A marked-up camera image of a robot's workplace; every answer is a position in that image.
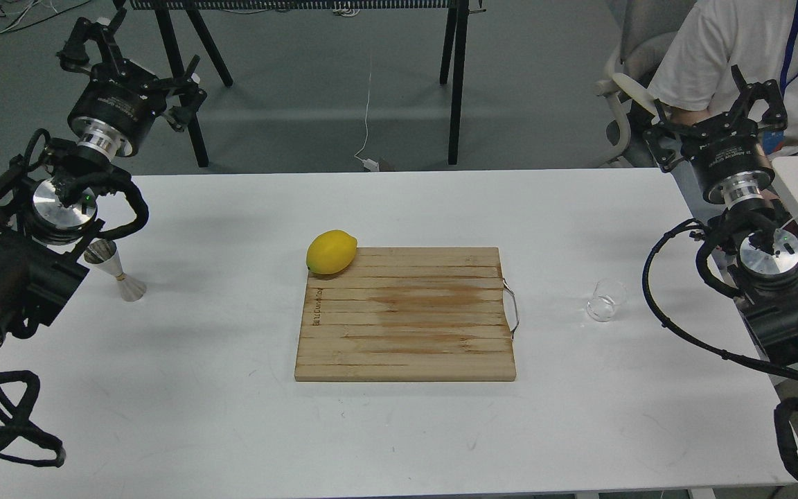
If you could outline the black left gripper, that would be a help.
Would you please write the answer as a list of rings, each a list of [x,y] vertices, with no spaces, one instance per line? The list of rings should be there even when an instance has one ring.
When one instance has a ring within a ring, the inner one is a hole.
[[[66,72],[89,73],[89,83],[67,117],[70,129],[80,136],[89,124],[104,123],[121,134],[115,155],[130,157],[139,152],[156,118],[163,118],[175,132],[184,132],[208,94],[195,73],[199,55],[177,77],[158,78],[134,61],[127,63],[115,41],[126,14],[126,9],[118,8],[107,24],[77,19],[57,58]],[[88,42],[97,44],[101,56],[93,66]]]

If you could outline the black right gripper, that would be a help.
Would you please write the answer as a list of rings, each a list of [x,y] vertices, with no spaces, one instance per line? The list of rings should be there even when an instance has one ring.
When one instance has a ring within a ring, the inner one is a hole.
[[[759,132],[783,132],[788,112],[775,79],[747,82],[738,65],[731,74],[740,92],[729,116],[716,116],[694,127],[693,135],[677,129],[693,127],[701,110],[684,110],[653,99],[655,117],[643,132],[647,149],[662,173],[690,162],[701,197],[712,204],[736,204],[760,196],[775,173],[763,150]],[[750,118],[757,103],[767,105],[758,120]]]

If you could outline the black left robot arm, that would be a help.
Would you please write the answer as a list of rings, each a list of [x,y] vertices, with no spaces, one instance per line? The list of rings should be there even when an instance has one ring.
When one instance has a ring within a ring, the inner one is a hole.
[[[124,57],[115,33],[126,16],[79,18],[57,57],[88,85],[67,122],[75,140],[35,130],[0,176],[0,348],[53,323],[103,250],[149,221],[130,173],[114,164],[136,155],[158,118],[183,132],[206,99],[195,77],[199,57],[176,76],[159,77]],[[0,460],[60,467],[64,444],[30,419],[40,379],[0,371]]]

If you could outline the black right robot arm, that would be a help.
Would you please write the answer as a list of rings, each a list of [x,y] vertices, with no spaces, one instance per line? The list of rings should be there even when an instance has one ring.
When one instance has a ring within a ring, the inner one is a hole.
[[[678,162],[689,161],[704,200],[723,208],[709,224],[691,218],[666,231],[646,258],[641,288],[656,319],[684,341],[723,360],[798,381],[798,231],[788,230],[790,219],[779,202],[765,199],[775,174],[762,148],[762,138],[788,126],[788,114],[777,81],[747,82],[737,66],[731,72],[740,92],[731,109],[693,126],[672,123],[662,102],[645,89],[633,95],[653,115],[645,142],[662,170],[668,173]],[[701,280],[737,301],[764,360],[700,341],[659,308],[650,287],[653,259],[683,233],[701,242],[695,256]],[[798,447],[790,423],[796,412],[798,398],[785,399],[773,419],[780,459],[798,481]]]

